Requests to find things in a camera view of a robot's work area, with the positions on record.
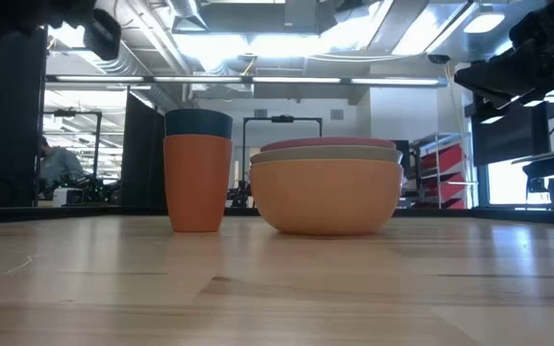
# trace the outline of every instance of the cup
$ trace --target cup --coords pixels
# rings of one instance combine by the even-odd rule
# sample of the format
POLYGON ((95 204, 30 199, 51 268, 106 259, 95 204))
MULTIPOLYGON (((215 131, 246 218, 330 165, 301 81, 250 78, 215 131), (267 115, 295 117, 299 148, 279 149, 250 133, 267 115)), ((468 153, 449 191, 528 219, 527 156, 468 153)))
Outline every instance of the cup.
POLYGON ((232 124, 232 118, 219 111, 169 111, 165 114, 165 135, 208 135, 231 139, 232 124))
POLYGON ((164 139, 165 195, 174 232, 216 232, 226 204, 232 141, 221 136, 164 139))

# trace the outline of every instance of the window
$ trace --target window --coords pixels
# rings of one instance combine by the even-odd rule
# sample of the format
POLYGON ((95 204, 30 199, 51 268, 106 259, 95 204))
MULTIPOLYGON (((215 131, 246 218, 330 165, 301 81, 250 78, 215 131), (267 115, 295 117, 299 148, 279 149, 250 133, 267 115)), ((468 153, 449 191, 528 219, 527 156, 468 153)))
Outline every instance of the window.
POLYGON ((515 160, 489 164, 489 199, 492 205, 548 204, 548 193, 527 194, 527 175, 515 160))

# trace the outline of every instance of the wooden table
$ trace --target wooden table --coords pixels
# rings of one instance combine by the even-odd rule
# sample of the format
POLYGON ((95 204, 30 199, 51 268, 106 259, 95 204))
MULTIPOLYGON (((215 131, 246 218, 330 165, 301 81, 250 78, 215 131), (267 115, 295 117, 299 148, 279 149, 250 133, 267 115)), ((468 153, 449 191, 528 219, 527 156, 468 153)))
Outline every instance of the wooden table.
POLYGON ((356 238, 260 218, 0 224, 0 345, 552 345, 554 226, 394 219, 356 238))

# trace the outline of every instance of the person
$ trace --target person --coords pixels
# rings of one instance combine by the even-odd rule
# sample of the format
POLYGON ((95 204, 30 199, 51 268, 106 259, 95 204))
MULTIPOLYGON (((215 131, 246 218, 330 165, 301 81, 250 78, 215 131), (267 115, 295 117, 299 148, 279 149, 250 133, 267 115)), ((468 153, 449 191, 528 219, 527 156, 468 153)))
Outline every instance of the person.
POLYGON ((74 153, 62 147, 51 147, 44 136, 42 136, 41 156, 43 159, 39 177, 46 182, 46 186, 60 182, 63 177, 76 180, 85 175, 85 171, 74 153))

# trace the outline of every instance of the stacked cups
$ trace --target stacked cups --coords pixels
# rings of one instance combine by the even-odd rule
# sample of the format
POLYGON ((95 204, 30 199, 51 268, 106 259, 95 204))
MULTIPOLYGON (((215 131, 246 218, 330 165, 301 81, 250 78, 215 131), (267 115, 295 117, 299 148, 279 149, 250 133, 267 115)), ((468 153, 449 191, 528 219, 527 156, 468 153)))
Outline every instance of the stacked cups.
POLYGON ((232 123, 218 111, 165 115, 165 195, 173 231, 219 229, 230 174, 232 123))
POLYGON ((402 157, 393 142, 375 138, 272 143, 251 158, 251 188, 262 217, 281 232, 369 234, 394 213, 402 157))

